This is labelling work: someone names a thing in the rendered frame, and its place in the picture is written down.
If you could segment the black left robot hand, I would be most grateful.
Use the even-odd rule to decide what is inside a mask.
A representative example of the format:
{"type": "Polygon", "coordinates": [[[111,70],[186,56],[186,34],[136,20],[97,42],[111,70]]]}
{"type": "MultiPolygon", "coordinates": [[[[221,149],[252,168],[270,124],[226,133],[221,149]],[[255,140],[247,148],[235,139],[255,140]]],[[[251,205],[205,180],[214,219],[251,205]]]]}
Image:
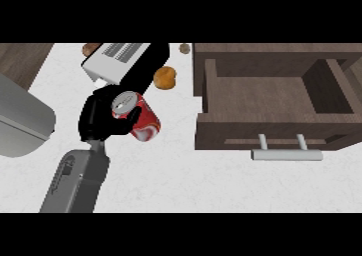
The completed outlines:
{"type": "Polygon", "coordinates": [[[105,141],[112,135],[127,135],[137,123],[142,107],[136,106],[125,117],[112,116],[112,102],[127,91],[121,85],[108,85],[89,96],[78,120],[78,133],[83,142],[105,141]]]}

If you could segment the pale grey appliance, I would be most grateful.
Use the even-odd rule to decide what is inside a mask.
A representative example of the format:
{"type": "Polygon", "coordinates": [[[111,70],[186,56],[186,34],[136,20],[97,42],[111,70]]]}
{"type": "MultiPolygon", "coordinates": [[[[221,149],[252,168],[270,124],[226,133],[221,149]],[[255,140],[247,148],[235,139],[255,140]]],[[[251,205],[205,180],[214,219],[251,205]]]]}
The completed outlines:
{"type": "Polygon", "coordinates": [[[55,124],[53,109],[0,73],[0,155],[29,154],[49,140],[55,124]]]}

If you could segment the orange potato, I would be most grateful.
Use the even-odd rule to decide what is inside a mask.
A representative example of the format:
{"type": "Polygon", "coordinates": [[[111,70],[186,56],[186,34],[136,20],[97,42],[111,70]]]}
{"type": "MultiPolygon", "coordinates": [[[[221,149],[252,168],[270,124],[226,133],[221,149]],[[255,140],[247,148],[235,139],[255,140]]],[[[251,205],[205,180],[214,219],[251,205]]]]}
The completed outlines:
{"type": "Polygon", "coordinates": [[[154,84],[158,89],[168,90],[176,86],[176,70],[170,66],[161,67],[154,75],[154,84]]]}

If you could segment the brown wooden drawer front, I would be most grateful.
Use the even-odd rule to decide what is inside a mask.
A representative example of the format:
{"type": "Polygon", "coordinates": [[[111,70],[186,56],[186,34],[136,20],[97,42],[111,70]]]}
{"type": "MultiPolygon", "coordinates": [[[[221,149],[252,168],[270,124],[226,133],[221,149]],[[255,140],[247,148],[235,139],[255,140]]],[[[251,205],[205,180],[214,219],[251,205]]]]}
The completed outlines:
{"type": "Polygon", "coordinates": [[[362,142],[362,114],[201,113],[195,148],[258,149],[260,134],[266,135],[270,148],[295,149],[297,135],[303,134],[312,149],[335,151],[362,142]]]}

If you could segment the red soda can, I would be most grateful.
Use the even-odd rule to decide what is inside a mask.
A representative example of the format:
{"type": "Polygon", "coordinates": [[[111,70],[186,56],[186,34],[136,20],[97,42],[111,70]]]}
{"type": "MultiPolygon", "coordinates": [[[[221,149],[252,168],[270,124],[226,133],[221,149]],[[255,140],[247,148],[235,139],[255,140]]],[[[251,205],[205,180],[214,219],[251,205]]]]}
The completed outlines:
{"type": "Polygon", "coordinates": [[[137,92],[125,91],[112,102],[112,116],[117,119],[125,118],[134,107],[142,108],[142,113],[131,134],[139,141],[148,142],[159,133],[161,122],[143,96],[137,92]]]}

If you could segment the white and black toaster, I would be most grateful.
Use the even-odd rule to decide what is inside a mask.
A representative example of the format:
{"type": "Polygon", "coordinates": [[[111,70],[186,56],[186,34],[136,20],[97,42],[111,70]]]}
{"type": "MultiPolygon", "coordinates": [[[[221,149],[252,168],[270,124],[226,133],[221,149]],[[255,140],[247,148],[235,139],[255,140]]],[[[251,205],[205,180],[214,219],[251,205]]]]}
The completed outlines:
{"type": "Polygon", "coordinates": [[[102,43],[81,67],[93,82],[102,79],[145,94],[168,58],[168,43],[102,43]]]}

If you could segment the brown wooden drawer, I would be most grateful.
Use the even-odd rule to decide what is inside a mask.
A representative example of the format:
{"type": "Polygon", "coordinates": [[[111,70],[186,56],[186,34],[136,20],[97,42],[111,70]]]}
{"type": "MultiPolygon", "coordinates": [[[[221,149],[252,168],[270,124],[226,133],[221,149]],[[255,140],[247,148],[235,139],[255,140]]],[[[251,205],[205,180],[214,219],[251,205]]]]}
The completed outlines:
{"type": "Polygon", "coordinates": [[[260,134],[266,135],[270,148],[295,149],[297,135],[303,134],[312,149],[335,151],[362,142],[362,114],[201,113],[195,148],[258,149],[260,134]]]}
{"type": "Polygon", "coordinates": [[[244,72],[227,76],[217,61],[205,60],[208,113],[238,114],[353,114],[345,96],[341,68],[335,60],[317,59],[309,69],[292,76],[244,72]]]}

